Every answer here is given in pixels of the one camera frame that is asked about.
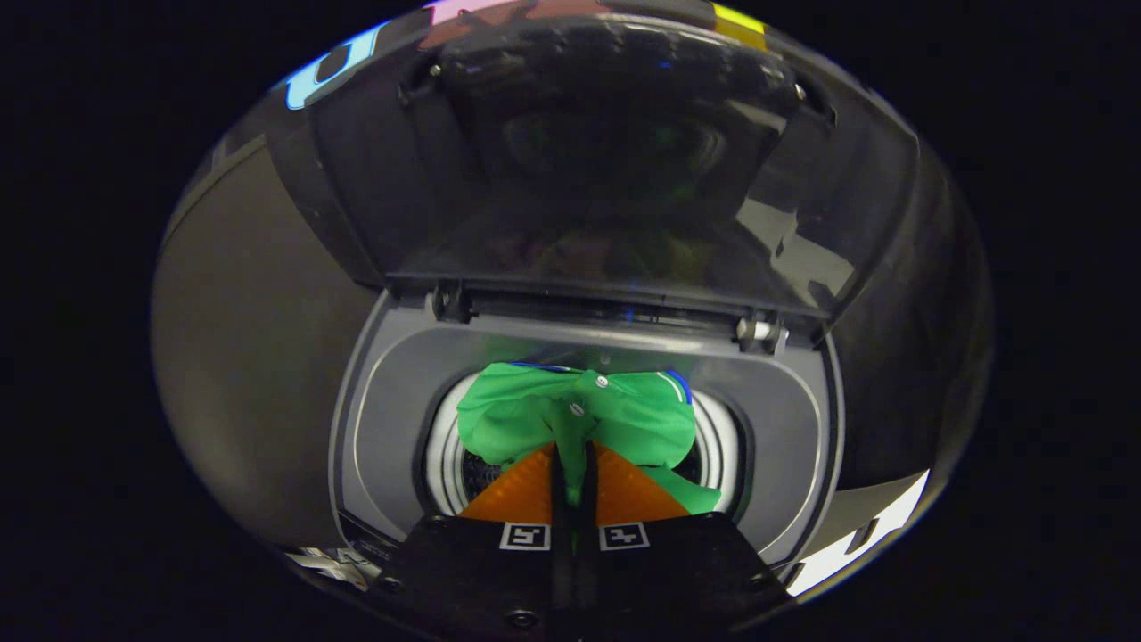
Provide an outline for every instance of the green garment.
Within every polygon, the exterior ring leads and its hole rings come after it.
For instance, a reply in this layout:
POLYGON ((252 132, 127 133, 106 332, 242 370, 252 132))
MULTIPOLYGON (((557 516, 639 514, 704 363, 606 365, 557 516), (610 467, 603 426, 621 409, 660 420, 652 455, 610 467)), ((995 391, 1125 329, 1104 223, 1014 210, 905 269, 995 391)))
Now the green garment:
POLYGON ((721 491, 694 485, 671 469, 694 445, 693 399, 666 373, 601 376, 555 366, 493 364, 456 407, 463 447, 509 468, 555 441, 567 502, 577 506, 586 472, 586 441, 640 466, 690 514, 707 513, 721 491))

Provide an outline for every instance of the screw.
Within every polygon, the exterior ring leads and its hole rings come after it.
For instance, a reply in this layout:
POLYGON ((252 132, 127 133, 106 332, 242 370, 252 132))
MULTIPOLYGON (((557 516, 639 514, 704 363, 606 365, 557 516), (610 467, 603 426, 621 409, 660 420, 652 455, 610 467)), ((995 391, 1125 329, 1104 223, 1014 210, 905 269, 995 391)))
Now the screw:
POLYGON ((396 595, 404 588, 404 585, 400 584, 400 580, 396 579, 395 577, 386 577, 385 579, 380 580, 380 586, 387 593, 391 593, 393 595, 396 595))
POLYGON ((511 611, 507 615, 507 623, 516 628, 531 628, 539 623, 539 616, 531 611, 511 611))
POLYGON ((760 591, 764 588, 764 584, 766 584, 766 578, 762 574, 756 574, 753 577, 748 578, 748 588, 753 591, 760 591))

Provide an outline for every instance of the yellow label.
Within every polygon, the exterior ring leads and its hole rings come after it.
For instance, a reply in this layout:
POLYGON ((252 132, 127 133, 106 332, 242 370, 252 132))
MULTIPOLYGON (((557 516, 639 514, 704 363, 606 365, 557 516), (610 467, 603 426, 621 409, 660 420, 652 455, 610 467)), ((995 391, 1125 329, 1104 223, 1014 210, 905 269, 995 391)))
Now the yellow label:
POLYGON ((729 21, 734 24, 738 24, 745 29, 751 29, 756 33, 764 33, 764 23, 762 23, 761 21, 748 17, 745 14, 742 14, 741 11, 735 11, 729 7, 722 7, 717 2, 710 2, 710 5, 713 5, 713 13, 717 14, 717 17, 723 21, 729 21))

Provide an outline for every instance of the white panel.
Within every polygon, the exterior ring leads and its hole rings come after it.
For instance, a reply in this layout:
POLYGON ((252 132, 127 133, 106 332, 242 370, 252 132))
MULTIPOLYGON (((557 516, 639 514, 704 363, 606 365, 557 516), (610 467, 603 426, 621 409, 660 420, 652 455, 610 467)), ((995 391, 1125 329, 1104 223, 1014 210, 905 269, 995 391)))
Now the white panel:
POLYGON ((917 479, 911 488, 905 490, 903 495, 875 517, 880 522, 875 526, 875 530, 872 531, 872 537, 863 546, 851 553, 845 553, 852 542, 852 537, 856 536, 856 531, 852 531, 827 547, 802 559, 801 562, 804 564, 804 568, 801 569, 795 582, 788 586, 788 594, 792 596, 800 595, 832 577, 836 571, 866 553, 868 548, 875 546, 889 533, 903 528, 907 523, 907 519, 912 517, 912 512, 915 511, 915 505, 920 502, 920 495, 923 494, 923 487, 926 486, 930 473, 931 471, 924 472, 923 477, 917 479))

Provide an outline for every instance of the washing machine drum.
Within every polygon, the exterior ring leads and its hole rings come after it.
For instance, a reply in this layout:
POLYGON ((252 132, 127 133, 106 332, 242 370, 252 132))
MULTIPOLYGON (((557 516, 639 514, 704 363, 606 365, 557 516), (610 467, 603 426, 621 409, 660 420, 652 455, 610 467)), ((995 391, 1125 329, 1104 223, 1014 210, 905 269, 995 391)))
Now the washing machine drum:
POLYGON ((350 38, 207 154, 152 318, 171 429, 227 512, 460 639, 715 637, 836 585, 946 485, 993 335, 930 147, 702 0, 446 0, 350 38), (661 377, 694 417, 671 474, 712 511, 604 523, 602 444, 581 503, 557 450, 510 479, 469 452, 461 401, 504 363, 661 377), (542 519, 464 517, 536 474, 542 519))

